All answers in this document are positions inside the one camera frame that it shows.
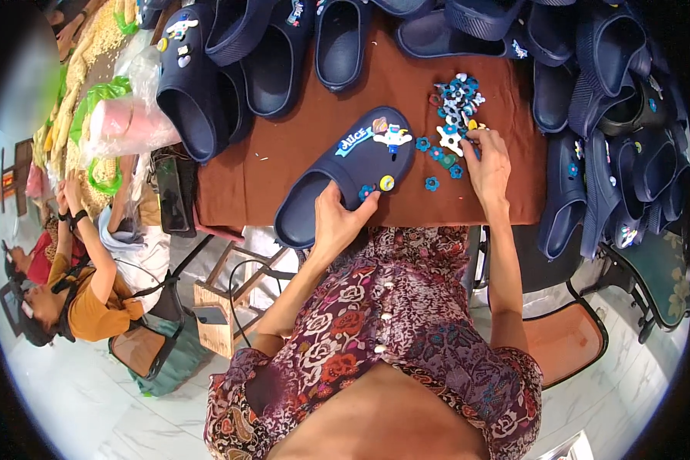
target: purple floral dress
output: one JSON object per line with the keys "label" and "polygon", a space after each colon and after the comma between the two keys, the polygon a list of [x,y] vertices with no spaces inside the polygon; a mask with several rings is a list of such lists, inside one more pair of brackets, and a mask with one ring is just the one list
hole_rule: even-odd
{"label": "purple floral dress", "polygon": [[522,458],[539,432],[542,371],[492,350],[467,314],[467,227],[374,228],[340,257],[274,356],[239,350],[210,376],[204,441],[215,458],[265,458],[332,395],[384,361],[479,428],[491,459]]}

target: red shirt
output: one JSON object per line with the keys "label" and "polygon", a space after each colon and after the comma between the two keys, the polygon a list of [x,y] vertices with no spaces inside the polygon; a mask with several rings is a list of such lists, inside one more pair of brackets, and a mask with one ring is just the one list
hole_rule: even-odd
{"label": "red shirt", "polygon": [[[45,230],[43,233],[41,233],[36,245],[30,252],[34,255],[34,257],[33,261],[31,262],[31,266],[28,267],[28,273],[26,273],[28,280],[33,281],[36,284],[46,284],[48,282],[48,274],[51,271],[52,261],[50,261],[46,256],[46,248],[50,247],[52,244],[54,244],[53,255],[55,255],[56,243],[52,241],[51,234]],[[72,244],[71,265],[74,266],[77,264],[79,262],[79,258],[81,258],[86,252],[87,249],[84,247],[84,243],[74,237],[74,242]]]}

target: pile of charms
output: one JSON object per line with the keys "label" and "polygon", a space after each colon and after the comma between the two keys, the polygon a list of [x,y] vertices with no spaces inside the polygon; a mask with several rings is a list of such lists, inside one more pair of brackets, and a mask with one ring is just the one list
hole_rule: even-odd
{"label": "pile of charms", "polygon": [[[430,104],[437,107],[437,114],[445,121],[444,126],[437,126],[439,145],[454,154],[445,154],[442,147],[433,146],[426,137],[416,139],[416,148],[428,152],[432,160],[438,161],[440,166],[450,171],[452,179],[460,179],[463,176],[463,168],[457,164],[458,156],[463,156],[460,139],[465,139],[465,134],[470,130],[488,129],[485,124],[478,124],[469,118],[478,112],[478,106],[486,98],[478,92],[478,80],[467,74],[457,74],[450,83],[437,83],[435,87],[439,94],[430,96]],[[477,148],[474,151],[480,156]],[[429,177],[424,184],[424,188],[429,191],[436,191],[438,187],[436,177]]]}

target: yellow donut charm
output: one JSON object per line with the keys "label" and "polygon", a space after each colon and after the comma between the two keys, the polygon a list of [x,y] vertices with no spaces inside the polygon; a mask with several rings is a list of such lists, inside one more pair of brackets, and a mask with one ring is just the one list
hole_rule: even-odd
{"label": "yellow donut charm", "polygon": [[161,37],[161,40],[159,40],[158,43],[156,43],[156,49],[161,51],[162,53],[166,51],[168,48],[168,40],[166,37]]}
{"label": "yellow donut charm", "polygon": [[389,191],[396,185],[393,176],[383,176],[381,182],[378,184],[383,191]]}

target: mobile phone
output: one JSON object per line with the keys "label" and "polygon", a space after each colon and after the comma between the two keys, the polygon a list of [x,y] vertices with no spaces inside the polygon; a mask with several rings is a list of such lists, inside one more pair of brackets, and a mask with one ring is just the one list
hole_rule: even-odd
{"label": "mobile phone", "polygon": [[184,212],[176,159],[163,158],[156,161],[154,165],[161,201],[161,227],[165,233],[186,232],[189,230],[189,220]]}
{"label": "mobile phone", "polygon": [[227,319],[220,307],[194,307],[194,315],[203,325],[226,325]]}

